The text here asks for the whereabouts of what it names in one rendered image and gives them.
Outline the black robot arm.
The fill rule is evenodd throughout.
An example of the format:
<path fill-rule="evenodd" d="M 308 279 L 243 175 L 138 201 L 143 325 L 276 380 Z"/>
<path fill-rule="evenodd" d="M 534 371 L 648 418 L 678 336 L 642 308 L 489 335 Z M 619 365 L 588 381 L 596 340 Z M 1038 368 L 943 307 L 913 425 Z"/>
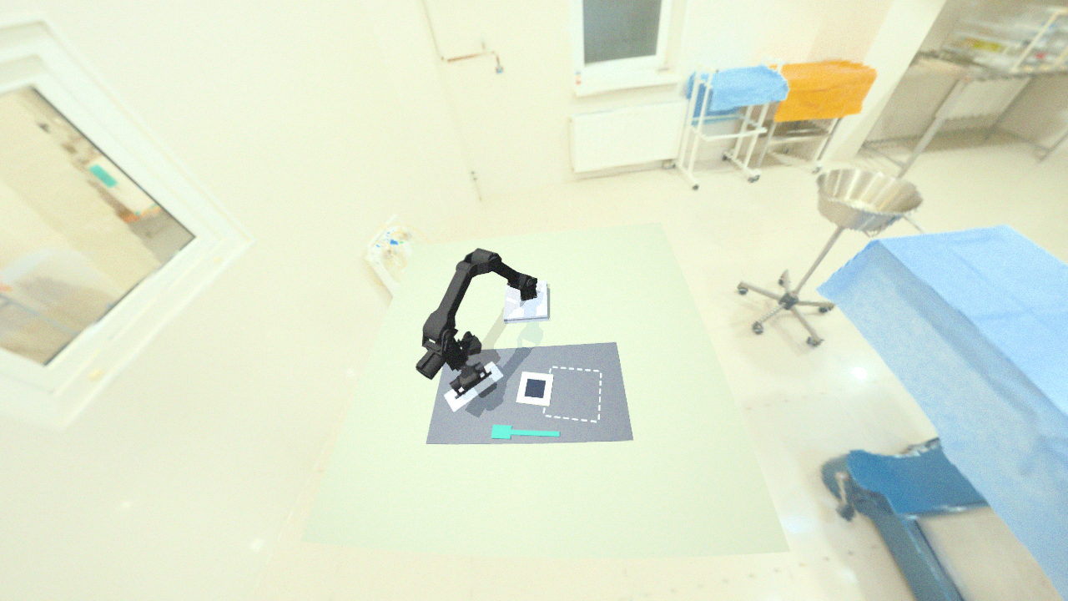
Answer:
<path fill-rule="evenodd" d="M 456 355 L 459 347 L 462 347 L 465 359 L 481 353 L 478 338 L 469 331 L 465 332 L 462 341 L 455 339 L 459 332 L 456 329 L 456 313 L 471 279 L 489 271 L 508 279 L 507 285 L 520 290 L 522 301 L 537 298 L 537 278 L 511 269 L 511 266 L 504 264 L 502 256 L 496 252 L 476 248 L 470 254 L 466 254 L 465 259 L 456 264 L 456 273 L 451 278 L 441 304 L 437 311 L 431 312 L 423 326 L 422 346 L 428 351 L 417 362 L 417 371 L 426 379 L 434 379 L 446 362 L 444 358 Z"/>

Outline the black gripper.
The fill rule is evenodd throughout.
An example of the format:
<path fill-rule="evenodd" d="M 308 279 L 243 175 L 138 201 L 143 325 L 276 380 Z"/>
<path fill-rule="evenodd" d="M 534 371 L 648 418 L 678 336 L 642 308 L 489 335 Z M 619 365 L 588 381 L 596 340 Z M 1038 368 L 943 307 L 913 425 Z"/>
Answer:
<path fill-rule="evenodd" d="M 468 358 L 465 359 L 464 354 L 464 350 L 459 347 L 459 351 L 456 355 L 444 359 L 446 359 L 446 364 L 451 367 L 451 371 L 454 371 L 455 369 L 456 371 L 462 370 L 456 379 L 459 381 L 459 385 L 464 388 L 464 391 L 468 391 L 469 388 L 475 385 L 476 382 L 481 380 L 481 374 L 477 371 L 475 366 L 466 364 Z"/>

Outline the cream tile with dark square mark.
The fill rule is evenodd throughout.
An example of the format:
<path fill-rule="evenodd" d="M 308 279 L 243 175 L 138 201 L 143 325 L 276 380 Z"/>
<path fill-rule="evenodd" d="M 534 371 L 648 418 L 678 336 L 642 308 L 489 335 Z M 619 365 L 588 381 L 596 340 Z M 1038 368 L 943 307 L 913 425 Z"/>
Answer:
<path fill-rule="evenodd" d="M 552 382 L 552 374 L 523 371 L 521 374 L 520 386 L 517 393 L 517 402 L 549 407 Z"/>

